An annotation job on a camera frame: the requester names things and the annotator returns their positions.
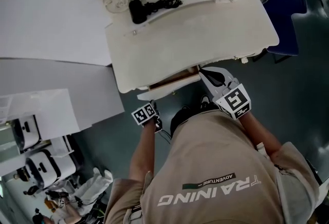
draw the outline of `hand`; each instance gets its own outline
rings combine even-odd
[[[146,121],[143,126],[144,128],[146,127],[153,127],[154,128],[154,131],[156,129],[156,126],[155,126],[155,122],[156,122],[156,116],[155,117],[152,117],[149,121]]]
[[[67,197],[64,197],[63,200],[64,200],[65,205],[66,205],[66,204],[70,204],[70,201],[68,200]]]

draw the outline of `person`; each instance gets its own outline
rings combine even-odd
[[[234,121],[207,96],[200,106],[172,119],[171,148],[154,177],[155,124],[144,125],[104,223],[305,224],[319,186],[293,144],[281,145],[250,111]]]
[[[28,189],[28,191],[23,191],[23,194],[33,196],[38,190],[39,188],[36,185],[33,185]]]
[[[110,171],[105,170],[103,177],[98,168],[95,167],[93,170],[94,175],[91,179],[79,187],[69,198],[64,198],[65,206],[63,208],[56,209],[51,218],[38,213],[32,218],[33,223],[75,224],[79,222],[84,215],[92,210],[98,196],[113,182]]]

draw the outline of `wrist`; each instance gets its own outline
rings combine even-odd
[[[242,116],[239,118],[239,121],[240,121],[240,122],[243,122],[243,121],[249,119],[249,118],[251,117],[251,115],[252,115],[252,114],[251,114],[251,112],[249,111],[249,112],[245,113],[244,115],[242,115]]]
[[[154,119],[150,119],[144,124],[144,128],[154,128],[155,130],[155,121]]]

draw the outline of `beige t-shirt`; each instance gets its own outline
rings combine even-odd
[[[68,211],[65,208],[62,209],[56,209],[55,213],[51,216],[51,220],[54,222],[54,224],[66,224],[65,218],[69,218],[71,215],[68,213]]]
[[[219,111],[194,116],[175,131],[168,158],[143,195],[139,182],[114,182],[105,223],[122,223],[139,203],[143,223],[284,223],[274,163],[297,169],[316,196],[316,180],[291,143],[272,162],[238,122]]]

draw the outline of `gray wall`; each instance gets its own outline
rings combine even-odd
[[[5,145],[15,142],[14,134],[12,132],[11,128],[7,128],[5,130],[0,130],[0,162],[6,161],[7,159],[13,158],[15,156],[18,156],[20,154],[19,148],[17,145],[14,145],[12,147],[6,147]]]
[[[1,58],[111,63],[101,0],[1,0],[0,18]]]
[[[9,193],[6,184],[1,182],[1,185],[3,187],[4,197],[0,198],[0,211],[4,217],[11,224],[32,224],[32,220],[23,213]]]
[[[50,60],[0,60],[0,96],[65,88],[81,130],[124,111],[110,67]]]
[[[11,179],[6,181],[6,189],[12,198],[17,207],[20,208],[23,215],[26,216],[28,219],[32,219],[35,214],[35,209],[38,208],[40,213],[44,216],[50,217],[52,212],[47,208],[45,204],[46,194],[44,192],[35,193],[33,196],[26,196],[24,195],[24,191],[28,190],[33,183],[23,182],[20,179],[13,179],[13,174],[10,174]]]

